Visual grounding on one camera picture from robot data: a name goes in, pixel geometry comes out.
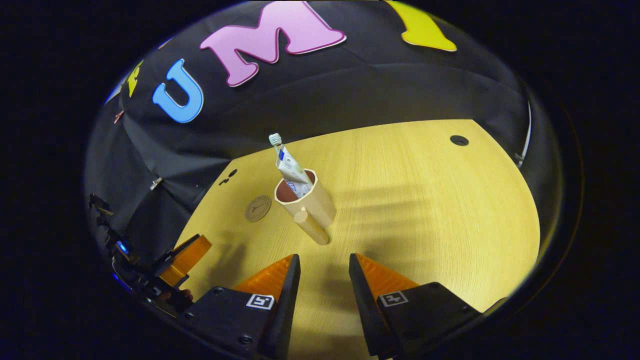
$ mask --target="letter m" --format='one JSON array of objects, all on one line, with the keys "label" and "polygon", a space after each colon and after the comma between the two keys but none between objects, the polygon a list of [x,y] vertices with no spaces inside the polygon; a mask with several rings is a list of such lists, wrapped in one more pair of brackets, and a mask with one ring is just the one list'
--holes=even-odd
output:
[{"label": "letter m", "polygon": [[339,44],[347,36],[334,30],[306,1],[274,1],[262,9],[257,28],[229,25],[209,35],[201,49],[209,48],[227,70],[228,86],[238,86],[258,73],[258,64],[247,63],[240,52],[267,63],[278,61],[279,31],[289,39],[289,54],[304,54]]}]

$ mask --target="black fabric backdrop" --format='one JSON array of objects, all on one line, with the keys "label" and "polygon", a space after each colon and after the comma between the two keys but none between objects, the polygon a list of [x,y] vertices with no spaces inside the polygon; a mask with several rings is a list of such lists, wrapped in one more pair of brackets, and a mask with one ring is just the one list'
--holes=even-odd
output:
[{"label": "black fabric backdrop", "polygon": [[[226,25],[255,27],[266,4],[243,3],[214,13],[149,52],[133,95],[129,97],[125,81],[97,119],[88,145],[85,196],[95,192],[111,203],[117,213],[112,225],[129,235],[145,261],[175,245],[226,164],[268,148],[271,133],[280,132],[291,142],[392,122],[474,119],[515,160],[527,136],[528,103],[533,136],[522,173],[546,238],[561,195],[556,139],[543,107],[507,65],[437,18],[456,52],[405,43],[402,20],[384,2],[317,2],[311,4],[314,10],[332,28],[344,31],[347,40],[289,55],[284,51],[288,39],[280,34],[278,62],[267,64],[244,54],[260,70],[249,82],[231,88],[222,64],[200,43]],[[179,59],[204,94],[200,114],[186,124],[173,121],[151,101],[156,86],[166,83],[166,91],[179,104],[186,103],[186,93],[166,81],[167,70]],[[120,110],[124,115],[114,125]],[[151,192],[151,180],[158,177],[163,182]],[[104,233],[96,234],[102,243]]]}]

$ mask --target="toothpaste tube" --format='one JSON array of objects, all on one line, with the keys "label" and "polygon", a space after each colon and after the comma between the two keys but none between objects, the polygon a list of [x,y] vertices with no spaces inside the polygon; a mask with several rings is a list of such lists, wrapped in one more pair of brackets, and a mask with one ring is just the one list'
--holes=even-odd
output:
[{"label": "toothpaste tube", "polygon": [[280,146],[280,152],[276,160],[276,168],[278,168],[285,182],[298,198],[305,196],[311,191],[311,187],[313,186],[311,179],[309,179],[305,169],[289,154],[289,151],[287,151],[284,145]]}]

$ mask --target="cup handle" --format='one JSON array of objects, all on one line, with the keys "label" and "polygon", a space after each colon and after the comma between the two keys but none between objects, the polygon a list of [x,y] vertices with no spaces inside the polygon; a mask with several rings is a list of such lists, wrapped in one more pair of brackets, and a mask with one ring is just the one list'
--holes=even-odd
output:
[{"label": "cup handle", "polygon": [[326,245],[329,242],[329,236],[318,225],[316,220],[309,214],[307,209],[302,208],[293,216],[293,221],[300,226],[307,235],[309,235],[316,243]]}]

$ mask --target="beige cup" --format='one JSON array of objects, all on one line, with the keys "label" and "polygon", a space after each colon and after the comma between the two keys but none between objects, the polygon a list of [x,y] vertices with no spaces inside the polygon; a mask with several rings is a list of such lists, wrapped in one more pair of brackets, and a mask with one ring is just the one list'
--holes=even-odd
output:
[{"label": "beige cup", "polygon": [[291,191],[284,179],[273,190],[273,198],[294,217],[298,224],[314,241],[327,244],[329,237],[324,232],[335,218],[335,206],[324,190],[315,171],[305,169],[311,183],[311,191],[300,199]]}]

